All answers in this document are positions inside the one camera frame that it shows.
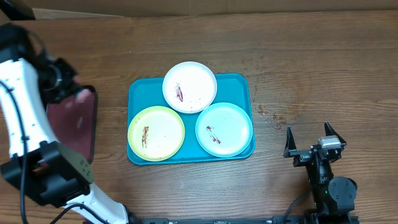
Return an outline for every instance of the robotic arm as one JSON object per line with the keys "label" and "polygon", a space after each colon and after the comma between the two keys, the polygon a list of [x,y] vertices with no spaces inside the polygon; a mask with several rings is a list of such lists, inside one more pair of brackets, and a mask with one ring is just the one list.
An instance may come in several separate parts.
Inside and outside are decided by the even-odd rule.
{"label": "robotic arm", "polygon": [[46,117],[44,103],[82,90],[73,81],[74,69],[61,58],[52,60],[45,49],[36,55],[29,31],[6,24],[0,27],[0,71],[11,158],[0,166],[3,178],[39,205],[73,207],[92,223],[134,223],[127,208],[94,183],[87,160],[58,141]]}

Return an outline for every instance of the wood grain surface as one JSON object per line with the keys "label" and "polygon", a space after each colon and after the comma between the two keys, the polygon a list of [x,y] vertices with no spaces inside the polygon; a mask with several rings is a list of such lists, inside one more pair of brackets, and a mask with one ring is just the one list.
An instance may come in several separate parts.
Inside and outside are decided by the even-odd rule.
{"label": "wood grain surface", "polygon": [[[305,168],[282,157],[286,128],[297,147],[329,121],[348,142],[332,165],[358,184],[361,223],[398,223],[398,12],[306,12],[18,22],[38,33],[99,94],[96,183],[138,217],[259,218],[280,215],[309,188]],[[241,161],[135,166],[126,155],[127,91],[196,61],[246,77],[256,150]],[[0,162],[8,158],[1,120]],[[19,192],[0,180],[0,223],[21,223]],[[299,203],[293,214],[312,208]],[[28,220],[59,212],[27,199]],[[60,223],[80,223],[70,212]]]}

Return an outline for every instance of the plate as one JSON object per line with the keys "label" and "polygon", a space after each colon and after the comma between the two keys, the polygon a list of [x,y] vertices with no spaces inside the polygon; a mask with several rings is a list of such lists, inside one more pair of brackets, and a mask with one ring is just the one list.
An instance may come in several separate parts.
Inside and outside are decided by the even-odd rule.
{"label": "plate", "polygon": [[211,105],[217,93],[213,72],[198,62],[182,62],[167,72],[162,85],[166,102],[181,113],[197,113]]}
{"label": "plate", "polygon": [[232,157],[249,146],[253,128],[242,108],[232,103],[216,103],[199,115],[195,133],[206,152],[217,157]]}
{"label": "plate", "polygon": [[170,158],[181,147],[185,127],[181,117],[170,108],[151,106],[131,121],[127,139],[141,159],[157,162]]}

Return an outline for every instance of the white plate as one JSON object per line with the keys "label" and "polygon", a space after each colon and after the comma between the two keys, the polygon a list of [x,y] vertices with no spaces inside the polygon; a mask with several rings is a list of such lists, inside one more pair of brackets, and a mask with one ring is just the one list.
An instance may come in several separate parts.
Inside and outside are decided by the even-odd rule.
{"label": "white plate", "polygon": [[198,62],[182,62],[164,77],[163,96],[181,113],[197,113],[211,105],[217,93],[217,81],[211,70]]}
{"label": "white plate", "polygon": [[199,115],[195,132],[206,152],[233,157],[249,146],[253,125],[242,108],[232,103],[215,103]]}

